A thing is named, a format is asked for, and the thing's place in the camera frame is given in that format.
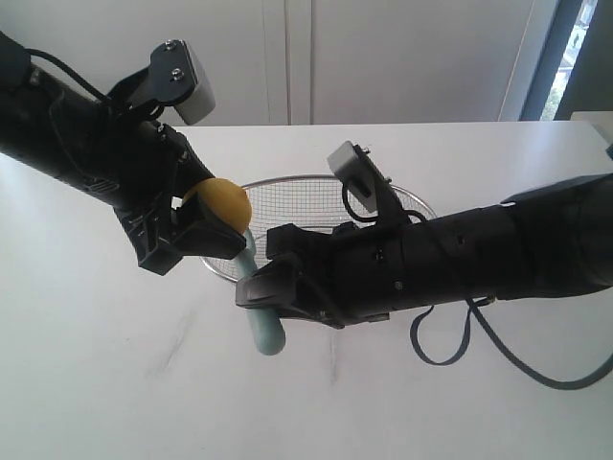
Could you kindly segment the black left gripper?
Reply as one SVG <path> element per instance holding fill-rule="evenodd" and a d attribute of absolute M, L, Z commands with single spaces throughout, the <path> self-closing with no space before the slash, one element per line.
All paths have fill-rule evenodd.
<path fill-rule="evenodd" d="M 109 99 L 95 102 L 73 90 L 54 97 L 53 178 L 115 208 L 142 269 L 164 276 L 182 256 L 234 259 L 245 238 L 202 197 L 194 194 L 175 210 L 170 198 L 160 198 L 213 176 L 186 137 L 157 120 L 162 103 L 117 93 Z"/>

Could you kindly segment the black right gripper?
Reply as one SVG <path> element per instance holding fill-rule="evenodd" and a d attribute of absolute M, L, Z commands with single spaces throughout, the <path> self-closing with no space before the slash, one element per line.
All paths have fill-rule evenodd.
<path fill-rule="evenodd" d="M 336 329 L 374 322 L 393 311 L 466 298 L 501 298 L 522 283 L 522 238 L 509 215 L 451 215 L 330 233 L 294 224 L 266 233 L 273 259 L 243 276 L 236 305 L 298 311 L 306 257 L 306 316 Z"/>

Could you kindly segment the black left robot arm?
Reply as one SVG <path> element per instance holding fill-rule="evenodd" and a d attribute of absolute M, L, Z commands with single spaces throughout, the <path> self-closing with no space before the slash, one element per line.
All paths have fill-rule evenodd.
<path fill-rule="evenodd" d="M 161 122 L 171 107 L 184 123 L 216 101 L 190 45 L 170 39 L 148 65 L 102 93 L 83 78 L 70 87 L 35 64 L 41 52 L 1 39 L 1 151 L 111 206 L 141 268 L 166 274 L 186 256 L 231 260 L 243 234 L 191 189 L 211 177 L 187 138 Z"/>

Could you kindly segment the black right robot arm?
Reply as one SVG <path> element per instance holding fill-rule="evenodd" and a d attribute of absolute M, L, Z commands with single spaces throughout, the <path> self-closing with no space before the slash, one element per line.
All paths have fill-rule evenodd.
<path fill-rule="evenodd" d="M 563 298 L 612 285 L 608 174 L 420 220 L 358 145 L 343 144 L 329 167 L 371 216 L 328 234 L 270 229 L 267 264 L 237 284 L 240 307 L 339 329 L 467 297 Z"/>

